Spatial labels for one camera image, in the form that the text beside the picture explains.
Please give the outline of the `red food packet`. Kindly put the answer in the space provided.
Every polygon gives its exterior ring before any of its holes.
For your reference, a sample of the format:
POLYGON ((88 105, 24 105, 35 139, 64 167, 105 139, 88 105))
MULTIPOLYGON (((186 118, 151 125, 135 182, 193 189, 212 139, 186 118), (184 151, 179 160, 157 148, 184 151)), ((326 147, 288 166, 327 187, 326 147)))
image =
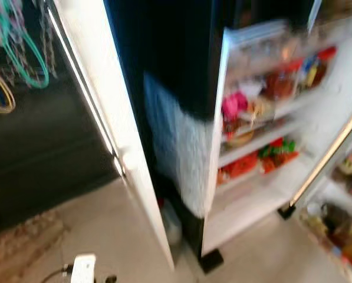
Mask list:
POLYGON ((219 182, 225 182, 227 180, 232 180, 234 178, 245 175, 251 172, 258 163, 258 154, 250 153, 246 156, 230 162, 222 168, 219 168, 217 180, 219 182))

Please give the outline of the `yellow sauce bottle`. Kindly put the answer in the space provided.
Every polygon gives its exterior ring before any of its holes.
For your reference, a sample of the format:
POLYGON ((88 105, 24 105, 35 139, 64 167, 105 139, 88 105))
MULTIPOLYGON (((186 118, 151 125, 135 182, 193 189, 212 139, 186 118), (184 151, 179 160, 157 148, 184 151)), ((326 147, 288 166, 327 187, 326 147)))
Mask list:
POLYGON ((318 60, 317 59, 310 59, 306 67, 306 74, 304 78, 304 87, 310 88, 313 86, 315 81, 315 76, 317 73, 318 67, 318 60))

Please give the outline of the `brown doormat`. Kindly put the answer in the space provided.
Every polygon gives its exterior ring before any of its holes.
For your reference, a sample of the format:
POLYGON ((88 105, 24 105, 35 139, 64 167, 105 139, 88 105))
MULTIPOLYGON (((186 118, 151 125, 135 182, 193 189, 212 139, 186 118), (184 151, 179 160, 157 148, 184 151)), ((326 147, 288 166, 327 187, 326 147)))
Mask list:
POLYGON ((65 224, 55 210, 0 232, 0 283, 18 283, 65 232, 65 224))

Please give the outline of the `dark glass jar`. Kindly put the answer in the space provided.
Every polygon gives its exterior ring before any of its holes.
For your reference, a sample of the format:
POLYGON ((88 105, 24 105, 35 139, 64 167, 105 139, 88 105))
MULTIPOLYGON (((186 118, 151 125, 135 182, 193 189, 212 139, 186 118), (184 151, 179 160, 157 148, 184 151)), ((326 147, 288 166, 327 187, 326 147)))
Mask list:
POLYGON ((321 205, 321 218, 329 233, 338 228, 346 228, 352 223, 352 216, 337 205, 326 203, 321 205))

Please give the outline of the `bubble wrap sheet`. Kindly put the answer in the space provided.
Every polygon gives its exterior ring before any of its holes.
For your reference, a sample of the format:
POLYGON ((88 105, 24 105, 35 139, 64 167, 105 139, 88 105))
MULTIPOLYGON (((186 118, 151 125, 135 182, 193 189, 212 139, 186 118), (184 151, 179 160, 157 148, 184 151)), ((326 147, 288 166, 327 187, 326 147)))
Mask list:
POLYGON ((187 209, 204 218, 213 125, 183 111, 152 75, 144 74, 143 86, 157 169, 173 181, 187 209))

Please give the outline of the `white door panel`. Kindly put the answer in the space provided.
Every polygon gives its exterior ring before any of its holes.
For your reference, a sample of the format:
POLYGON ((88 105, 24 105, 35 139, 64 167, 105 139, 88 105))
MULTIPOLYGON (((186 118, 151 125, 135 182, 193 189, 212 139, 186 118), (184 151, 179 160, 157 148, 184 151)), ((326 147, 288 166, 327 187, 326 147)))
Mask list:
POLYGON ((143 211, 160 260, 174 270, 108 10, 103 0, 50 0, 48 10, 113 167, 143 211))

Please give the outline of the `white fridge drawer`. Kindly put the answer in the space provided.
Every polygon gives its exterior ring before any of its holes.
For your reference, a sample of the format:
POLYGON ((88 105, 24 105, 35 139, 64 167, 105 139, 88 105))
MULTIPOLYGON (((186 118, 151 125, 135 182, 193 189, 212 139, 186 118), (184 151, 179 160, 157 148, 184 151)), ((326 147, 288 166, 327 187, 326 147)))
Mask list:
POLYGON ((248 177, 219 187, 205 219, 200 254, 211 253, 266 215, 288 205, 312 167, 306 158, 299 158, 275 172, 261 173, 256 169, 248 177))

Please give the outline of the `green and red packet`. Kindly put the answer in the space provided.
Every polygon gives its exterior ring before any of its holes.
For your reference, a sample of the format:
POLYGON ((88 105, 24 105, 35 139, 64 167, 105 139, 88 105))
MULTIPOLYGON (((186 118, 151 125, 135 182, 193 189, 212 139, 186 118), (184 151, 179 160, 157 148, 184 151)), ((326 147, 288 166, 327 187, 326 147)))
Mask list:
POLYGON ((263 173, 271 173, 299 156, 295 140, 280 137, 258 151, 263 173))

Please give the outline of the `white fridge shelf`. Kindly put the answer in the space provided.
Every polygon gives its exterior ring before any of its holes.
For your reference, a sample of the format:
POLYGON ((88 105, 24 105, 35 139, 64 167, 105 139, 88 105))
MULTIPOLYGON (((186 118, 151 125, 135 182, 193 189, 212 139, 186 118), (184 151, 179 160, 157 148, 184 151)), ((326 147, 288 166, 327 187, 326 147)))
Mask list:
POLYGON ((280 137, 292 134, 302 127, 304 123, 302 121, 289 121, 282 125, 274 125, 268 130, 262 130, 259 134, 255 134, 248 143, 227 149, 219 155, 217 159, 217 167, 224 167, 230 162, 234 162, 247 154, 253 153, 257 149, 262 148, 280 137))

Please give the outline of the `black upper freezer door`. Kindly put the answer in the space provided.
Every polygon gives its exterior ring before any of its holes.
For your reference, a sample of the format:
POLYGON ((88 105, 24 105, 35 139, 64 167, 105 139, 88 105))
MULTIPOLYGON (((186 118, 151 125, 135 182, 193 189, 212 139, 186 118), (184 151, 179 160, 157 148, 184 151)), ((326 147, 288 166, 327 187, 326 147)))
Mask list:
POLYGON ((241 29, 260 22, 286 21, 292 29, 311 29, 351 14, 352 0, 236 0, 229 27, 241 29))

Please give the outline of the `red-capped dark bottle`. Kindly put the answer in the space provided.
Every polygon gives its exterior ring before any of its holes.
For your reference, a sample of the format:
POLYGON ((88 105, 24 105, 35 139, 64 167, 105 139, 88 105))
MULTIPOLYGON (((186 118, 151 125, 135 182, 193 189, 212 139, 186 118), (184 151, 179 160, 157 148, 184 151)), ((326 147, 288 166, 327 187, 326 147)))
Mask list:
POLYGON ((318 53, 318 68, 314 81, 316 85, 319 85, 319 83, 325 79, 328 73, 330 61, 335 57, 336 53, 336 46, 331 46, 318 53))

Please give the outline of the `pink food bag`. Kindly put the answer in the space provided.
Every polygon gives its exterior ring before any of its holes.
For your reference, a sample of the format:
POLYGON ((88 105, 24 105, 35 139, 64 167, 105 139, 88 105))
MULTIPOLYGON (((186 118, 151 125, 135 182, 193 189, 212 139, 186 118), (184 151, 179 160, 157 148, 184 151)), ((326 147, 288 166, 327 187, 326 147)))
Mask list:
POLYGON ((224 121, 235 121, 248 108, 248 100, 242 91, 234 91, 222 99, 221 112, 224 121))

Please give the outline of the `black fridge door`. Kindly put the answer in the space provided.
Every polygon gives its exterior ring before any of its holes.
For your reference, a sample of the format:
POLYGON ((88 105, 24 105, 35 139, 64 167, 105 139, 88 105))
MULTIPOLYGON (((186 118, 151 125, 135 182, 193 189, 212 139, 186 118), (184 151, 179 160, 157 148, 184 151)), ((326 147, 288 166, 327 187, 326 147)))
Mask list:
POLYGON ((295 196, 297 222, 312 242, 325 254, 341 274, 352 283, 352 261, 342 253, 343 242, 352 236, 352 223, 329 233, 321 218, 321 205, 337 205, 352 216, 352 177, 336 173, 337 165, 352 150, 352 114, 325 149, 323 156, 305 181, 305 189, 295 196))

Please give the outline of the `black fridge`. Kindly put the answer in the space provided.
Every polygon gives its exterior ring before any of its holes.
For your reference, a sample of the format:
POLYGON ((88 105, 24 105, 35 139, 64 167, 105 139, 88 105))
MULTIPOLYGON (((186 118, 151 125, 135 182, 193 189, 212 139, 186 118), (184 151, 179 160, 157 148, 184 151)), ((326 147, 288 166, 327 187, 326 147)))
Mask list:
POLYGON ((310 178, 325 149, 352 114, 352 14, 310 29, 289 26, 283 35, 232 47, 223 42, 223 32, 232 29, 229 24, 235 16, 236 0, 104 0, 104 4, 136 123, 144 135, 143 149, 155 194, 175 210, 183 224, 183 237, 202 272, 208 275, 223 271, 228 245, 272 215, 296 218, 294 198, 305 189, 303 183, 288 205, 266 215, 211 253, 200 254, 205 219, 219 187, 248 177, 256 169, 263 173, 258 159, 251 172, 219 182, 217 175, 222 167, 217 167, 217 159, 230 148, 224 143, 226 138, 249 130, 254 130, 255 135, 274 125, 302 121, 300 129, 283 137, 296 141, 296 159, 306 158, 313 166, 310 178), (337 53, 325 79, 304 87, 308 62, 317 59, 318 63, 318 53, 331 46, 337 47, 337 53), (279 101, 263 97, 264 77, 291 64, 297 67, 292 96, 279 101), (197 218, 187 209, 173 181, 157 169, 152 131, 146 118, 145 73, 170 91, 183 111, 213 125, 204 218, 197 218), (234 91, 244 93, 248 108, 237 120, 224 121, 222 100, 234 91))

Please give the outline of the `red food jar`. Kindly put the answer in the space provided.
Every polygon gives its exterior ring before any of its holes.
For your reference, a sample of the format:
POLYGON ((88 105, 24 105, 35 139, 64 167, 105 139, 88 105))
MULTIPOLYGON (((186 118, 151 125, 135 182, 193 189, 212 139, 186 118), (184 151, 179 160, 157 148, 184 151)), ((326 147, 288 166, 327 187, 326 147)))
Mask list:
POLYGON ((296 87, 296 65, 285 65, 268 73, 265 79, 265 90, 262 96, 270 100, 285 100, 292 96, 296 87))

